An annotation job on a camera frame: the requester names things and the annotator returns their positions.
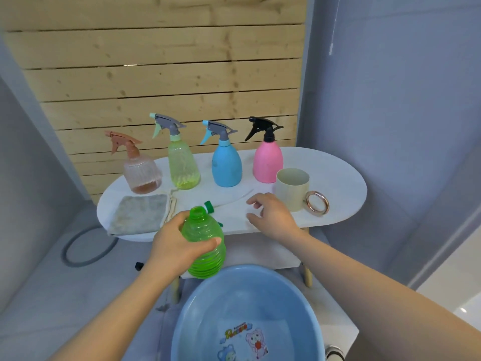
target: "shoe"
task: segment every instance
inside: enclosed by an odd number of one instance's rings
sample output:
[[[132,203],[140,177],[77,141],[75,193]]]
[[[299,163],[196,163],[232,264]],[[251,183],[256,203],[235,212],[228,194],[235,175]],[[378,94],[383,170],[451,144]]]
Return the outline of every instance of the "shoe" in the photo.
[[[329,361],[329,356],[339,356],[342,361],[345,360],[344,352],[339,347],[336,346],[327,346],[326,347],[326,361]]]

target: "spray nozzle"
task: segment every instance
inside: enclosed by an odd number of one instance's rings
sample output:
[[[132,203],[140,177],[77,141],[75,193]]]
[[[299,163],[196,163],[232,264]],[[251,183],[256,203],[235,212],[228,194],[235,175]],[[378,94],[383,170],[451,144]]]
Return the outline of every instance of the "spray nozzle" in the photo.
[[[267,120],[265,118],[256,118],[254,116],[251,116],[249,118],[249,121],[252,124],[252,130],[251,132],[249,133],[249,135],[247,136],[247,138],[244,140],[244,142],[248,141],[249,139],[252,138],[252,136],[255,134],[255,133],[259,133],[261,132],[262,130],[265,130],[266,133],[264,134],[264,142],[267,142],[267,143],[271,143],[275,140],[275,137],[274,137],[274,132],[277,130],[277,129],[280,129],[280,128],[283,128],[283,126],[280,126],[270,120]]]
[[[179,128],[185,128],[186,125],[182,124],[180,121],[175,120],[167,115],[160,115],[156,113],[150,113],[150,117],[155,119],[155,130],[153,133],[153,137],[155,138],[159,135],[159,132],[166,128],[170,130],[170,135],[176,136],[179,135]]]
[[[232,129],[225,124],[214,122],[211,120],[203,120],[202,124],[204,124],[207,127],[207,129],[201,144],[204,144],[205,142],[207,142],[207,140],[211,136],[214,136],[216,134],[219,134],[220,136],[219,140],[225,141],[225,140],[229,140],[229,134],[237,133],[237,130]]]
[[[135,145],[142,143],[140,140],[127,134],[112,132],[110,130],[106,130],[105,135],[112,140],[112,154],[117,152],[120,146],[125,146],[129,158],[139,157],[140,152]]]

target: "table leg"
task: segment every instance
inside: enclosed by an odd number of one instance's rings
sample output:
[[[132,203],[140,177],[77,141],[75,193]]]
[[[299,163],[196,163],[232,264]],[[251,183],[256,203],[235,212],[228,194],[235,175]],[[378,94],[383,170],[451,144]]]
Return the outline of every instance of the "table leg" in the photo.
[[[177,279],[172,281],[172,284],[170,284],[170,287],[172,289],[172,305],[178,304],[180,301],[180,292],[179,292],[180,277],[177,277]]]
[[[309,228],[302,228],[302,229],[305,230],[307,233],[309,233]],[[304,284],[307,287],[312,287],[312,272],[304,264],[303,264],[303,269],[304,269]]]

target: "pink cartoon bear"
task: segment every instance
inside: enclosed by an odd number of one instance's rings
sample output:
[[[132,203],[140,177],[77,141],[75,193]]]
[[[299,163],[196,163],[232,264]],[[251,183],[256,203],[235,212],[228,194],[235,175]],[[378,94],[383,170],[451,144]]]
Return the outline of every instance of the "pink cartoon bear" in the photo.
[[[257,359],[263,358],[269,352],[266,343],[264,342],[264,335],[262,334],[262,330],[260,328],[248,333],[245,337],[245,340],[249,346],[251,346],[252,351],[256,353]]]

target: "blue spray bottle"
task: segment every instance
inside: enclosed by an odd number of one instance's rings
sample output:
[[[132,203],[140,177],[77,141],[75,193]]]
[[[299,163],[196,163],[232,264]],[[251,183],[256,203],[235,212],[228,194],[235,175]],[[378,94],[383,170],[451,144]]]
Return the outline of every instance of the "blue spray bottle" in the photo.
[[[207,142],[207,139],[213,135],[220,136],[219,146],[212,157],[213,180],[221,187],[236,186],[242,179],[242,161],[230,143],[229,134],[237,133],[237,130],[211,120],[204,120],[202,124],[207,127],[207,132],[201,144]]]

